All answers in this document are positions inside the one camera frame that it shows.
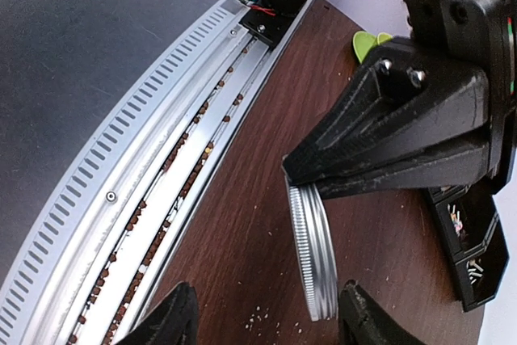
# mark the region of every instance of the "white wall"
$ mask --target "white wall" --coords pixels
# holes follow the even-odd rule
[[[402,0],[330,0],[371,33],[407,36],[406,7]],[[498,297],[485,309],[481,345],[517,344],[517,166],[512,182],[496,198],[511,261]]]

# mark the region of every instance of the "screw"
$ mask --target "screw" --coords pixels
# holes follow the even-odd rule
[[[115,202],[116,201],[116,194],[115,194],[115,192],[109,191],[106,194],[106,200],[108,200],[109,202]]]
[[[414,69],[411,69],[409,72],[408,72],[409,76],[410,76],[410,81],[411,83],[413,84],[413,86],[415,88],[418,88],[420,89],[422,87],[422,83],[425,81],[426,79],[426,72],[424,72],[423,70],[414,70]]]
[[[384,75],[389,75],[389,70],[393,66],[393,63],[390,60],[380,60],[379,62],[379,70]]]

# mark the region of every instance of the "green object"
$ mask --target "green object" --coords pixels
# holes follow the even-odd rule
[[[354,46],[355,56],[359,60],[359,63],[362,64],[368,52],[377,46],[377,37],[369,32],[356,32],[352,40],[352,45]]]
[[[377,36],[377,44],[383,44],[384,42],[388,42],[391,40],[393,36],[388,34],[387,32],[380,32]]]

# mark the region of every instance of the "brown wooden surface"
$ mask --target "brown wooden surface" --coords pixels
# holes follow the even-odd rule
[[[317,0],[258,98],[168,268],[156,301],[180,280],[200,300],[199,344],[338,343],[312,323],[292,237],[282,156],[332,106],[355,68],[358,28]],[[417,192],[326,201],[338,277],[356,279],[429,345],[476,344],[483,309],[461,312]]]

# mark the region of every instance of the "gray panel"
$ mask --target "gray panel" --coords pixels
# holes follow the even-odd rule
[[[0,280],[75,155],[216,0],[0,0]]]

